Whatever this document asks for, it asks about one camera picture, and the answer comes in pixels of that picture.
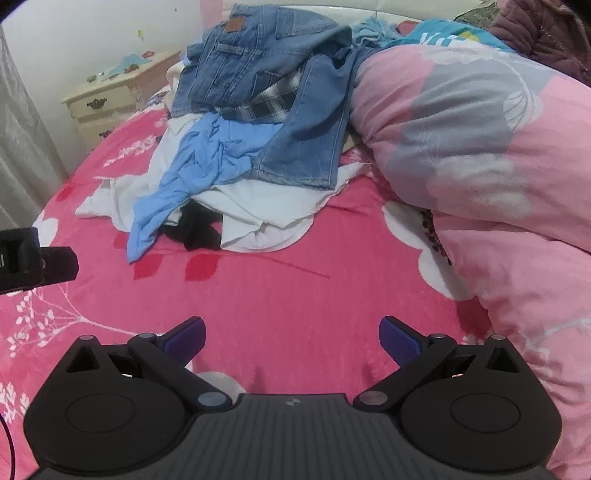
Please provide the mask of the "blue denim jeans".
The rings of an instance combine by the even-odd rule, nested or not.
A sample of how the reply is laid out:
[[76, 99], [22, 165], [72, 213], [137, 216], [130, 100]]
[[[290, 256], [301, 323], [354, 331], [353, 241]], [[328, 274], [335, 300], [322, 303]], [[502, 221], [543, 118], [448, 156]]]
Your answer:
[[188, 47], [170, 112], [276, 124], [253, 161], [253, 178], [332, 189], [353, 81], [376, 51], [356, 43], [348, 25], [313, 11], [235, 4]]

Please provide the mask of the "pink floral bed blanket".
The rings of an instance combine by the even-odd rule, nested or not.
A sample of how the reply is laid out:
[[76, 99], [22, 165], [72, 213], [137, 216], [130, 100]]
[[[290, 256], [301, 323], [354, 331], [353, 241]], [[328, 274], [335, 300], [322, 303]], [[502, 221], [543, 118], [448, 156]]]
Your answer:
[[71, 247], [79, 272], [72, 282], [1, 300], [3, 478], [23, 479], [35, 469], [24, 414], [81, 335], [123, 343], [195, 315], [207, 339], [190, 369], [217, 387], [353, 396], [394, 368], [378, 340], [387, 315], [466, 343], [490, 333], [485, 309], [433, 250], [423, 215], [398, 202], [362, 147], [342, 162], [363, 163], [366, 171], [294, 245], [273, 253], [190, 252], [162, 238], [129, 264], [124, 233], [75, 211], [101, 177], [144, 172], [164, 129], [161, 106], [126, 121], [36, 219], [41, 244]]

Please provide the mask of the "black garment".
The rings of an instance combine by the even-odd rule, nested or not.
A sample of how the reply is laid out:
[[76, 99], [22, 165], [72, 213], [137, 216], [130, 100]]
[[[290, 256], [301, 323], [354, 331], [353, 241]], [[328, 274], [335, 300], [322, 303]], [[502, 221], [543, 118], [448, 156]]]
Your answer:
[[174, 225], [164, 224], [159, 233], [172, 241], [181, 243], [187, 251], [221, 248], [221, 233], [215, 226], [222, 215], [208, 209], [197, 201], [189, 200], [180, 208], [180, 216]]

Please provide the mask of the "pink cream bed headboard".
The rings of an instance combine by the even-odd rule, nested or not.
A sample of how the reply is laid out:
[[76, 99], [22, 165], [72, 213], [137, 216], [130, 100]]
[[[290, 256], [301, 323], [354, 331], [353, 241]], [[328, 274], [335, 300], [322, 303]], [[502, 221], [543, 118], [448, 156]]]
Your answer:
[[235, 4], [274, 4], [325, 15], [339, 23], [353, 24], [370, 16], [390, 23], [404, 20], [423, 21], [430, 18], [454, 20], [476, 8], [488, 6], [491, 1], [480, 0], [204, 0], [200, 1], [201, 27], [207, 30], [228, 18]]

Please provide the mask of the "grey curtain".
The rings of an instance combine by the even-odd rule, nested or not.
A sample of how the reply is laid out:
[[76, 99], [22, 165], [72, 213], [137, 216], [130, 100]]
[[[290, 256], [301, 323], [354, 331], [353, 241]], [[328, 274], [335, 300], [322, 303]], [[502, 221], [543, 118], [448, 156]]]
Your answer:
[[1, 39], [1, 228], [29, 226], [68, 178], [56, 147]]

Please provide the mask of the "pink grey floral duvet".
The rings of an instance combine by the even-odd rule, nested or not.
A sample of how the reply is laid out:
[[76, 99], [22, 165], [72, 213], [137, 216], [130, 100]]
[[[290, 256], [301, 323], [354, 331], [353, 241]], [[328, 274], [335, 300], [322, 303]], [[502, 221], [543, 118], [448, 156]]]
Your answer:
[[590, 90], [473, 41], [402, 45], [356, 75], [352, 123], [563, 420], [550, 460], [590, 475]]

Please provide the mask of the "teal printed cloth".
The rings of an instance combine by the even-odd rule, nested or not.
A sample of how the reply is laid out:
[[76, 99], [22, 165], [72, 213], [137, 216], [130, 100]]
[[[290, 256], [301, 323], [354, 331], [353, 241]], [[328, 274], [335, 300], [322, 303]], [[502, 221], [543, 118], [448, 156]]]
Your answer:
[[410, 22], [411, 30], [402, 33], [394, 24], [375, 17], [353, 24], [353, 43], [384, 50], [400, 45], [450, 46], [459, 42], [473, 41], [498, 50], [512, 49], [486, 30], [469, 24], [444, 19], [430, 19], [419, 23]]

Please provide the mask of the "cream bedside nightstand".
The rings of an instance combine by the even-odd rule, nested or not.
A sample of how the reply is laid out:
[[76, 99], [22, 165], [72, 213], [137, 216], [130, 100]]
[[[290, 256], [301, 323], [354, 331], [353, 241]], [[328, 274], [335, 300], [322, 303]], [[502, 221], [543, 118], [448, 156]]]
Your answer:
[[105, 80], [84, 82], [61, 101], [74, 121], [87, 151], [93, 150], [113, 130], [142, 110], [168, 81], [167, 70], [180, 60], [180, 51], [156, 53], [137, 69]]

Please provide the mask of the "black white plaid shirt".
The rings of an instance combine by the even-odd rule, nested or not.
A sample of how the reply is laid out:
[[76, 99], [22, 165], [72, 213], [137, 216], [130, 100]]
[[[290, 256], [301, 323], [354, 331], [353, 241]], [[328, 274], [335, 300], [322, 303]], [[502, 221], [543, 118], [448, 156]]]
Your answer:
[[301, 70], [291, 72], [245, 104], [215, 107], [214, 110], [226, 120], [252, 124], [283, 123], [296, 101], [302, 73]]

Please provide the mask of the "light blue shirt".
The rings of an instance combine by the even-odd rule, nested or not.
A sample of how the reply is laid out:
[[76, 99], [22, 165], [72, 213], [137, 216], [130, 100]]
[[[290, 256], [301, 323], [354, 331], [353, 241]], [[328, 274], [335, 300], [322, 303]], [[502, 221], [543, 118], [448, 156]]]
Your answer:
[[154, 244], [168, 216], [192, 196], [249, 174], [259, 151], [280, 128], [280, 124], [226, 120], [216, 113], [197, 120], [180, 140], [156, 190], [133, 207], [127, 261], [138, 261]]

